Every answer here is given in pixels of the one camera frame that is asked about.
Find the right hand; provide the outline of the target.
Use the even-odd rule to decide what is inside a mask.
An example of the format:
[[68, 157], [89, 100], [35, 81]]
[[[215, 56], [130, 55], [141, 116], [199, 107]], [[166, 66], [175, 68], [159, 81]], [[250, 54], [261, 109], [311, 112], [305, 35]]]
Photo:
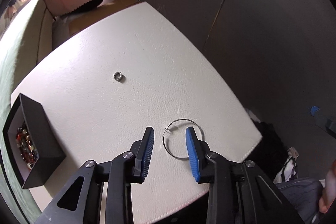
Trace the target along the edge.
[[331, 207], [333, 201], [335, 200], [335, 161], [327, 172], [325, 178], [325, 187], [322, 192], [322, 197], [319, 200], [319, 211], [323, 214], [327, 213], [328, 209]]

